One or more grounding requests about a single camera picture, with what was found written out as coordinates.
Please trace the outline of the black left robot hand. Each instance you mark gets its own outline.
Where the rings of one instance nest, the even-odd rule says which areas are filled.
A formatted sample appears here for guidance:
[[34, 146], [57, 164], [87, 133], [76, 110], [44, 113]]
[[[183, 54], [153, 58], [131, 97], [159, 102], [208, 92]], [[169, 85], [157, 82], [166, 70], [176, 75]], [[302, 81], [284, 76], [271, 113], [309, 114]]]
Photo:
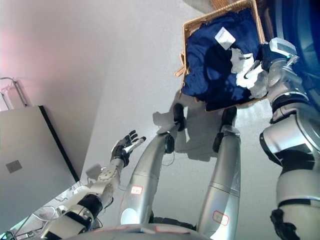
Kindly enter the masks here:
[[120, 159], [125, 168], [130, 160], [131, 153], [146, 141], [145, 136], [139, 137], [136, 130], [129, 132], [124, 138], [120, 139], [112, 148], [110, 162]]

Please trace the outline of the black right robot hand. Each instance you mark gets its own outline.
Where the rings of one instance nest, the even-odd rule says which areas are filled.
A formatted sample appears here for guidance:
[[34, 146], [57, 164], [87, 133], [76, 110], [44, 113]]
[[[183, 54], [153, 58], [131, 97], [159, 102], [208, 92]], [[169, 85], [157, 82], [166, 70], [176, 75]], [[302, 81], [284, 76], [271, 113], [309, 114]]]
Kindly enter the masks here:
[[272, 38], [268, 43], [260, 46], [257, 58], [245, 73], [244, 78], [250, 78], [254, 70], [259, 66], [262, 70], [268, 71], [277, 60], [286, 60], [288, 62], [297, 56], [296, 47], [291, 42], [279, 37]]

